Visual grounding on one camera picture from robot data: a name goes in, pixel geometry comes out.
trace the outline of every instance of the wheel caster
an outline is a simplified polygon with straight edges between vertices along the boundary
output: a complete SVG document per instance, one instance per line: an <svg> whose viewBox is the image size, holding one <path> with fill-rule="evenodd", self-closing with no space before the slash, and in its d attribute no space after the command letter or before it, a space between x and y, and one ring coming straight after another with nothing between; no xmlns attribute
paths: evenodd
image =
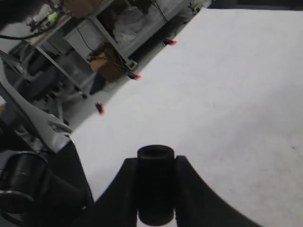
<svg viewBox="0 0 303 227"><path fill-rule="evenodd" d="M84 100L88 98L86 94L82 94L81 96Z"/></svg>
<svg viewBox="0 0 303 227"><path fill-rule="evenodd" d="M63 120L63 123L66 125L70 125L70 123L67 120Z"/></svg>
<svg viewBox="0 0 303 227"><path fill-rule="evenodd" d="M200 8L200 7L196 7L196 8L195 8L195 11L198 13L198 12L201 11L201 8Z"/></svg>
<svg viewBox="0 0 303 227"><path fill-rule="evenodd" d="M134 71L138 67L138 63L134 60L130 60L130 63L126 64L126 66L130 71Z"/></svg>
<svg viewBox="0 0 303 227"><path fill-rule="evenodd" d="M102 103L96 103L95 107L97 108L100 115L104 114L103 104Z"/></svg>

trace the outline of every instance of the cable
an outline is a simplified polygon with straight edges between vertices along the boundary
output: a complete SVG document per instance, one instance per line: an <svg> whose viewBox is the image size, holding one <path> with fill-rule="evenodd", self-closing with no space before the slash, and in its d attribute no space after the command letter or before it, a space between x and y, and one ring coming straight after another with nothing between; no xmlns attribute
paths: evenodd
<svg viewBox="0 0 303 227"><path fill-rule="evenodd" d="M152 0L151 3L154 5L154 7L159 11L160 15L162 16L163 20L165 23L168 23L167 18L165 17L165 15L163 14L157 0Z"/></svg>
<svg viewBox="0 0 303 227"><path fill-rule="evenodd" d="M118 66L118 67L120 67L120 68L122 68L122 69L124 69L124 70L126 69L126 66L122 66L122 65L116 63L114 60L109 59L109 58L107 58L107 57L102 57L102 56L91 56L91 57L89 58L90 61L95 60L95 59L104 59L104 60L108 60L108 61L110 61L111 63L113 63L114 65L116 65L116 66Z"/></svg>
<svg viewBox="0 0 303 227"><path fill-rule="evenodd" d="M57 22L58 20L60 19L61 17L58 17L48 28L40 31L40 32L36 32L34 34L31 34L31 35L26 35L26 36L21 36L21 37L15 37L15 36L9 36L9 35L0 35L0 39L9 39L9 40L25 40L25 39L30 39L30 38L33 38L33 37L36 37L36 36L39 36L45 32L48 32L50 30L52 30L56 25L57 25Z"/></svg>
<svg viewBox="0 0 303 227"><path fill-rule="evenodd" d="M82 33L81 33L80 30L78 29L78 26L76 26L76 29L78 30L79 35L81 36L81 38L82 38L84 44L87 46L87 48L89 48L91 51L94 51L93 49L91 49L91 48L89 47L89 45L88 45L87 42L85 41L85 39L84 39Z"/></svg>

